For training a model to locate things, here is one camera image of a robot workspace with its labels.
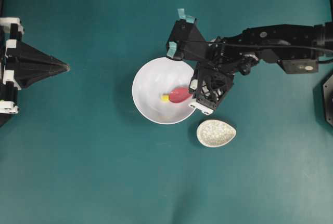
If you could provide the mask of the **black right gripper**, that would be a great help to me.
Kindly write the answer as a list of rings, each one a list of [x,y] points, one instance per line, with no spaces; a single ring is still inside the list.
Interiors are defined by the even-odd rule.
[[[212,114],[234,85],[234,74],[248,75],[258,64],[253,50],[234,47],[230,44],[243,44],[244,37],[217,37],[210,44],[196,26],[196,18],[177,10],[179,20],[174,24],[166,43],[166,57],[171,60],[204,60],[195,66],[188,91],[191,94],[189,107]]]

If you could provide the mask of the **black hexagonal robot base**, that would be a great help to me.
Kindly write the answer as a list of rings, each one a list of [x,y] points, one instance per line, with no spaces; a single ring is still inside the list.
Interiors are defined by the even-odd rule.
[[[314,112],[318,124],[332,132],[332,71],[313,88]]]

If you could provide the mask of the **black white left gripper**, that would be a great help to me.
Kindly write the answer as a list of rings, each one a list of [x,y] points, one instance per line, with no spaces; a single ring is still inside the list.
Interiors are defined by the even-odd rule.
[[[17,98],[21,88],[69,71],[68,64],[19,42],[23,34],[19,18],[1,17],[1,126],[19,112]],[[7,53],[9,49],[15,49],[15,59]]]

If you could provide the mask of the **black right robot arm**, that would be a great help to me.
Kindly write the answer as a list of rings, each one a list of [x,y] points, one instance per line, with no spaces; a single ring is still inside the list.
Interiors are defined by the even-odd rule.
[[[188,85],[189,106],[212,114],[232,88],[234,76],[248,75],[260,61],[277,64],[287,74],[316,73],[323,55],[332,56],[332,22],[315,26],[279,24],[247,28],[233,37],[206,41],[196,18],[178,10],[166,43],[166,57],[196,62]]]

